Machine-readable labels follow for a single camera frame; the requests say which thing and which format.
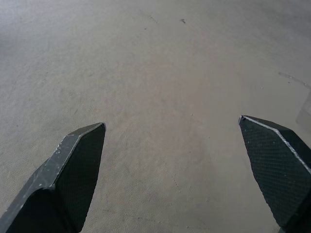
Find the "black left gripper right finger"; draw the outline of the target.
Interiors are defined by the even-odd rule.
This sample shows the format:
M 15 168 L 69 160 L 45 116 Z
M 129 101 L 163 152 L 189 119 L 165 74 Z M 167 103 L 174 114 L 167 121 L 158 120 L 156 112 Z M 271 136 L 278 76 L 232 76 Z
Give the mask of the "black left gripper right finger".
M 291 129 L 240 116 L 253 176 L 282 233 L 311 231 L 311 149 Z

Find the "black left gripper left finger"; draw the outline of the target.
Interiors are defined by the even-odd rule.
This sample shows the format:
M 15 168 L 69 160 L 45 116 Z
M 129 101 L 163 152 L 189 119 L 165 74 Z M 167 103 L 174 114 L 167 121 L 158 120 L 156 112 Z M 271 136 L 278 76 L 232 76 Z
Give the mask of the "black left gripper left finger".
M 4 212 L 0 231 L 81 232 L 98 180 L 105 132 L 100 122 L 66 135 Z

